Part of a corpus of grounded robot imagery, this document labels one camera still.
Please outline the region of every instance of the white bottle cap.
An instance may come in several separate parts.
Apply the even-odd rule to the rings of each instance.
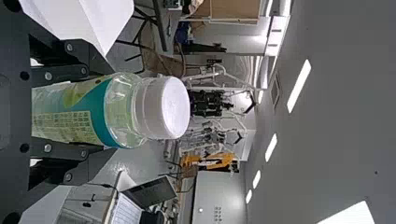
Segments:
[[[190,98],[175,77],[149,78],[139,86],[135,101],[138,131],[151,139],[177,139],[190,122]]]

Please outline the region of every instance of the desk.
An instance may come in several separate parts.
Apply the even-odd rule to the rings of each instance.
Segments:
[[[106,57],[134,14],[133,0],[20,0],[23,12],[60,39],[84,39]]]
[[[116,183],[115,183],[115,188],[118,191],[123,191],[132,188],[135,186],[136,183],[132,180],[132,178],[124,171],[119,172]],[[116,203],[116,198],[117,198],[117,191],[115,189],[112,190],[111,195],[110,195],[110,202],[107,205],[106,211],[104,213],[102,223],[107,224],[109,223],[111,219],[111,211],[114,208],[114,205]]]

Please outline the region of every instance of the ceiling light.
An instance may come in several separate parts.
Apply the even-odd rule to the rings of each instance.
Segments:
[[[269,161],[271,158],[271,155],[276,147],[277,144],[277,137],[276,133],[274,133],[273,137],[271,138],[270,145],[268,145],[267,151],[265,151],[265,161]]]
[[[331,217],[328,217],[318,224],[375,224],[370,209],[365,201],[356,203],[346,210],[343,210]]]
[[[289,100],[288,100],[288,110],[289,113],[293,110],[298,96],[300,95],[301,90],[303,89],[303,86],[306,82],[306,79],[308,78],[309,73],[311,72],[311,63],[308,60],[305,60],[305,63],[303,65],[303,68],[301,69],[300,75],[297,77],[296,84],[294,85],[293,90],[291,91]]]
[[[266,17],[270,16],[271,8],[272,8],[272,4],[273,3],[274,3],[274,0],[268,0],[267,9],[265,10],[265,16]]]
[[[251,195],[252,195],[252,192],[251,192],[251,189],[250,189],[250,190],[248,191],[248,193],[247,193],[247,203],[250,202]]]
[[[256,176],[253,179],[253,188],[257,188],[260,182],[260,178],[262,178],[262,172],[260,170],[257,171]]]

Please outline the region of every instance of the laptop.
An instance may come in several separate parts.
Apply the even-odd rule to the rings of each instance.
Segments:
[[[146,214],[146,209],[177,196],[167,176],[121,191],[118,195],[111,224],[147,224],[148,218],[152,220],[156,215]]]

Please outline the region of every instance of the plastic bottle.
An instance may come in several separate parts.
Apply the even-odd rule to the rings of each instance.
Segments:
[[[34,88],[32,136],[134,148],[177,139],[190,121],[190,100],[175,77],[134,74]]]

